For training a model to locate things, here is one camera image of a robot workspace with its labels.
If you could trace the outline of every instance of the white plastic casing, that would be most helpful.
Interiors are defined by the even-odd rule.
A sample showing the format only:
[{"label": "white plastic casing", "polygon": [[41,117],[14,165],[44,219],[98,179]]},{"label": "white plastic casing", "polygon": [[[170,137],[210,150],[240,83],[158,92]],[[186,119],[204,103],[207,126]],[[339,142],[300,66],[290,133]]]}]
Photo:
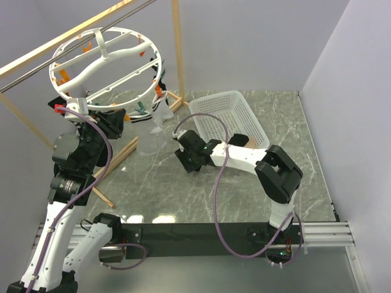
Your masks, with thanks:
[{"label": "white plastic casing", "polygon": [[[281,226],[282,222],[285,220],[287,215],[290,212],[293,212],[294,208],[294,197],[296,196],[296,191],[293,193],[290,203],[276,203],[275,201],[271,201],[271,214],[269,219],[269,224],[275,228],[278,229],[279,226]],[[290,219],[284,224],[282,227],[282,231],[288,228],[291,219],[293,218],[293,215],[290,217]]]},{"label": "white plastic casing", "polygon": [[[222,166],[224,163],[224,159],[226,156],[225,146],[226,144],[222,142],[216,145],[213,149],[211,159],[216,166]],[[257,174],[255,172],[257,162],[262,160],[263,157],[266,155],[266,149],[243,148],[234,145],[228,145],[228,151],[230,157],[227,162],[227,167],[243,170],[254,175]],[[279,226],[281,226],[287,215],[290,212],[293,212],[293,201],[295,195],[296,192],[293,194],[290,203],[281,204],[273,200],[271,201],[271,215],[269,219],[269,224],[271,226],[278,228]],[[284,224],[284,226],[282,227],[282,231],[288,227],[290,220],[291,219],[289,219]]]},{"label": "white plastic casing", "polygon": [[97,258],[99,250],[106,245],[112,237],[112,228],[102,223],[93,224],[83,240],[64,259],[62,270],[75,271],[75,281],[79,281],[81,274],[93,258]]},{"label": "white plastic casing", "polygon": [[[27,271],[21,279],[25,287],[28,287],[31,281],[39,254],[42,250],[46,235],[48,234],[48,229],[52,224],[53,219],[64,206],[65,203],[56,201],[53,202],[53,204],[48,204],[45,226],[43,227],[37,249]],[[46,288],[46,291],[50,291],[60,285],[62,279],[62,265],[64,258],[67,255],[69,241],[72,237],[76,222],[81,218],[83,209],[83,206],[74,206],[72,209],[68,209],[59,220],[56,229],[51,236],[48,250],[38,273],[39,278],[35,281],[33,290],[38,291],[40,287],[43,287]]]}]

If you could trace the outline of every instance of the gray marble surface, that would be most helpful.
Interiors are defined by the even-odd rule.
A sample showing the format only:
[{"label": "gray marble surface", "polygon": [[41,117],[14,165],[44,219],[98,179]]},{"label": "gray marble surface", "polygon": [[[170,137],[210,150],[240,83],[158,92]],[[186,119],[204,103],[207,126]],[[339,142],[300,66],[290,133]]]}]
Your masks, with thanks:
[{"label": "gray marble surface", "polygon": [[[215,92],[188,92],[186,99],[189,101],[212,93]],[[120,103],[129,94],[135,95],[134,92],[112,95],[109,103]],[[242,91],[242,94],[271,144],[281,145],[304,173],[294,202],[303,221],[335,221],[297,93]],[[128,223],[213,221],[212,189],[219,169],[206,166],[198,173],[187,174],[174,155],[178,145],[170,139],[174,127],[187,115],[189,109],[183,106],[173,119],[164,122],[167,143],[158,153],[149,157],[131,153],[99,183],[98,190],[114,202],[115,208],[110,208],[92,193],[85,218],[93,219],[97,214],[107,212]],[[192,120],[185,122],[182,128],[196,130]],[[134,128],[126,123],[123,137],[112,141],[114,153],[134,136]],[[267,221],[270,215],[270,199],[257,177],[239,170],[225,170],[217,201],[221,222],[261,222]]]}]

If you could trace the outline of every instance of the white basket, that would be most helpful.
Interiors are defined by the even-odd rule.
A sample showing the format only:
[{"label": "white basket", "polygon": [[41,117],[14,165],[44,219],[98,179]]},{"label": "white basket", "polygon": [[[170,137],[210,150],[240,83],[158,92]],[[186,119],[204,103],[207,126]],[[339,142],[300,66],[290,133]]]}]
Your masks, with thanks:
[{"label": "white basket", "polygon": [[[258,148],[268,148],[270,145],[258,119],[237,90],[194,99],[189,103],[189,108],[192,114],[209,113],[219,117],[227,125],[230,137],[235,133],[245,134],[255,139]],[[195,116],[193,119],[204,141],[225,139],[224,129],[216,119],[208,116]]]}]

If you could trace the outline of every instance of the metal rod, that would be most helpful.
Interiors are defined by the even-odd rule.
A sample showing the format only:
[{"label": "metal rod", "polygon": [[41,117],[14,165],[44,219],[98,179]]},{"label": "metal rod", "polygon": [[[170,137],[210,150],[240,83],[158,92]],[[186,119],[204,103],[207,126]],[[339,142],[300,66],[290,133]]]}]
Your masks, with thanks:
[{"label": "metal rod", "polygon": [[[103,27],[101,29],[101,32],[105,32],[106,30],[108,30],[110,27],[113,27],[115,26],[117,23],[123,21],[124,19],[128,18],[129,16],[131,15],[134,15],[135,13],[137,13],[138,11],[142,10],[143,8],[146,8],[146,6],[154,3],[156,0],[149,0],[148,2],[140,5],[138,8],[128,12],[127,14],[125,14],[124,16],[118,18],[117,20],[113,21],[112,23],[108,24],[107,26]],[[89,37],[85,38],[84,40],[78,42],[77,44],[73,45],[72,47],[66,49],[65,51],[61,52],[60,54],[58,54],[56,57],[53,57],[49,60],[47,60],[46,62],[42,63],[41,65],[35,67],[34,69],[30,70],[29,72],[27,72],[26,74],[22,75],[21,77],[19,77],[18,79],[14,80],[13,82],[7,84],[5,87],[3,87],[2,89],[0,89],[0,92],[1,93],[5,93],[6,91],[8,91],[9,89],[12,89],[14,86],[20,84],[22,81],[25,81],[27,78],[35,75],[37,72],[43,70],[45,67],[49,66],[50,64],[52,64],[53,62],[59,60],[61,57],[63,57],[64,55],[72,52],[73,50],[75,50],[76,48],[80,47],[81,45],[87,43],[88,41],[92,40],[93,38],[95,37],[95,35],[90,35]]]}]

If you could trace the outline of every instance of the red connector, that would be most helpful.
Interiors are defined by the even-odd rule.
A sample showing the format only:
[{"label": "red connector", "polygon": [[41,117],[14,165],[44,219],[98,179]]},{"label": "red connector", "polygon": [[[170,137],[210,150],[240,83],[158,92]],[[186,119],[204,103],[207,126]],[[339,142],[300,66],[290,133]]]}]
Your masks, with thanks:
[{"label": "red connector", "polygon": [[54,105],[54,112],[55,113],[64,114],[65,111],[57,109],[58,107],[66,107],[66,105],[61,105],[61,104],[55,104]]}]

